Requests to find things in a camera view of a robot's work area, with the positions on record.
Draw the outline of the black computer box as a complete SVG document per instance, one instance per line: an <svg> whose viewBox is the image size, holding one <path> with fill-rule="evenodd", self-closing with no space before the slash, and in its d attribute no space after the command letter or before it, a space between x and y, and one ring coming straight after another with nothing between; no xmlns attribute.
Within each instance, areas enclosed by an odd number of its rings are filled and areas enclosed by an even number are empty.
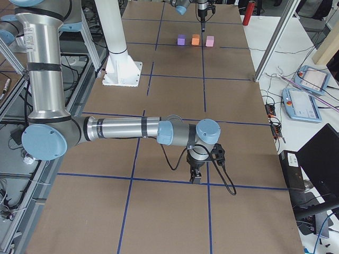
<svg viewBox="0 0 339 254"><path fill-rule="evenodd" d="M306 189L296 152L283 150L279 154L279 160L287 188L293 191L304 192Z"/></svg>

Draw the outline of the far blue teach pendant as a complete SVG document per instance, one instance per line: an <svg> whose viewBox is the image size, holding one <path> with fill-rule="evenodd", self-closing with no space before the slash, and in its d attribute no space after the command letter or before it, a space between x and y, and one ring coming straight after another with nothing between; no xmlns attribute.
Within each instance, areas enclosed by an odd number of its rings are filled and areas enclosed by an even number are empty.
<svg viewBox="0 0 339 254"><path fill-rule="evenodd" d="M308 65L302 66L294 77L297 85L315 93L324 95L329 83L329 73Z"/></svg>

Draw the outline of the aluminium frame post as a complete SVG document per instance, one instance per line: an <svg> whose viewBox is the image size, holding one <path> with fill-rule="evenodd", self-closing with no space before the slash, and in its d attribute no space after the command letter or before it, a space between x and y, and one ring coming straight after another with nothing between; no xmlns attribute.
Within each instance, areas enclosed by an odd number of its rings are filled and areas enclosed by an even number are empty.
<svg viewBox="0 0 339 254"><path fill-rule="evenodd" d="M285 10L282 13L282 16L273 32L273 35L271 37L271 40L269 44L267 45L266 51L260 61L260 64L257 68L257 71L254 76L254 81L259 82L261 76L263 75L270 58L272 57L278 42L280 41L290 19L293 17L293 14L295 13L298 5L300 3L300 0L289 0L287 3L287 6Z"/></svg>

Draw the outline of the red cylinder bottle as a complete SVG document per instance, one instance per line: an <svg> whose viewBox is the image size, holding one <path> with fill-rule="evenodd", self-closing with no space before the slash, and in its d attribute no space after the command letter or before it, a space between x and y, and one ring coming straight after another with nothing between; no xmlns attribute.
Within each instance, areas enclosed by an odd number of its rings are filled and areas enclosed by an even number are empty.
<svg viewBox="0 0 339 254"><path fill-rule="evenodd" d="M255 4L256 4L256 1L248 1L246 12L243 18L243 26L248 26L251 16L253 14Z"/></svg>

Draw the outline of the white pedestal column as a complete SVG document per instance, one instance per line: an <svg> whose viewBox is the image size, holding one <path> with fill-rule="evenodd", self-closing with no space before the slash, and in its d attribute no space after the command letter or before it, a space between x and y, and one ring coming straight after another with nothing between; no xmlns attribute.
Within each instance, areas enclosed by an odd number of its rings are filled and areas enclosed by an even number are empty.
<svg viewBox="0 0 339 254"><path fill-rule="evenodd" d="M134 61L128 53L118 1L95 1L109 57L103 85L137 87L142 62Z"/></svg>

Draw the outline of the orange foam block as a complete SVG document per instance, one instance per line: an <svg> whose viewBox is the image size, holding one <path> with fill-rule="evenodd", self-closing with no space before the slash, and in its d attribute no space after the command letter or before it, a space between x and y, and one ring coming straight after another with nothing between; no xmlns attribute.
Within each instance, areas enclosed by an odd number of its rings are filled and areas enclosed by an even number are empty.
<svg viewBox="0 0 339 254"><path fill-rule="evenodd" d="M192 35L191 44L193 46L199 46L200 45L200 35L199 34L193 34Z"/></svg>

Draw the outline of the purple foam block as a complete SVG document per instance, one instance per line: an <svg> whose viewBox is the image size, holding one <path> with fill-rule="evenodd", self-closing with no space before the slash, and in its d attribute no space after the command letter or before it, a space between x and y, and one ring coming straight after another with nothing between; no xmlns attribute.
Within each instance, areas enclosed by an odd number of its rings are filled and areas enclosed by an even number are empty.
<svg viewBox="0 0 339 254"><path fill-rule="evenodd" d="M186 35L185 34L179 34L177 37L177 45L178 46L185 46L186 42Z"/></svg>

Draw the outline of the near blue teach pendant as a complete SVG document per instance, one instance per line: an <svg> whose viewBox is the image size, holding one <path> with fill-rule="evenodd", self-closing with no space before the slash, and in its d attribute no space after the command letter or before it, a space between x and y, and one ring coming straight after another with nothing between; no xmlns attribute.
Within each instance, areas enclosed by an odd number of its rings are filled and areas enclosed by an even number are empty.
<svg viewBox="0 0 339 254"><path fill-rule="evenodd" d="M315 99L299 89L285 88L282 91L283 103L289 118L296 121L320 123L320 115Z"/></svg>

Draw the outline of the pink foam block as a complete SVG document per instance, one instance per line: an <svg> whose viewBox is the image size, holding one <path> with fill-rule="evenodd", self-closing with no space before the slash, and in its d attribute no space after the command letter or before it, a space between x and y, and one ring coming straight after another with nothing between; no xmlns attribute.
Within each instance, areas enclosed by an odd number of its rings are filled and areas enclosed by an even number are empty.
<svg viewBox="0 0 339 254"><path fill-rule="evenodd" d="M214 41L215 41L215 37L208 35L206 37L206 47L213 47L214 46Z"/></svg>

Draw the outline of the blue teach pendant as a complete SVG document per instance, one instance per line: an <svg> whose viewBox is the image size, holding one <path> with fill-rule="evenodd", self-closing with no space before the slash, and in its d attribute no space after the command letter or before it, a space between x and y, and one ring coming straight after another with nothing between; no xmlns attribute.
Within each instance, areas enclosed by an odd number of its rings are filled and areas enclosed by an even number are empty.
<svg viewBox="0 0 339 254"><path fill-rule="evenodd" d="M285 88L282 91L283 103L289 118L296 121L320 123L320 115L315 99L299 89Z"/></svg>
<svg viewBox="0 0 339 254"><path fill-rule="evenodd" d="M329 83L329 73L308 65L302 66L294 77L297 85L315 93L324 95Z"/></svg>

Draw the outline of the black monitor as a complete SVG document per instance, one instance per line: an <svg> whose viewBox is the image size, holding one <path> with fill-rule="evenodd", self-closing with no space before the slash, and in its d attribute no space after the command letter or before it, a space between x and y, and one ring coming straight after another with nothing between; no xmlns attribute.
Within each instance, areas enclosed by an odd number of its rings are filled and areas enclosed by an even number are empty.
<svg viewBox="0 0 339 254"><path fill-rule="evenodd" d="M338 132L325 124L297 154L311 183L325 200L307 209L297 208L297 220L328 210L338 211Z"/></svg>

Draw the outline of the aluminium side frame rail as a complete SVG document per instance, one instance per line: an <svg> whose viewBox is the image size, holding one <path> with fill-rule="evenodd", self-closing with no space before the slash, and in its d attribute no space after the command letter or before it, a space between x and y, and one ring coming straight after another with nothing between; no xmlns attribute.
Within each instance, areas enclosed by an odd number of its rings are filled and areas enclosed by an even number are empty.
<svg viewBox="0 0 339 254"><path fill-rule="evenodd" d="M93 42L90 24L78 33L60 32L66 108L80 115L105 55ZM32 110L26 88L23 38L1 42L1 253L23 253L37 224L61 160L24 163L21 132Z"/></svg>

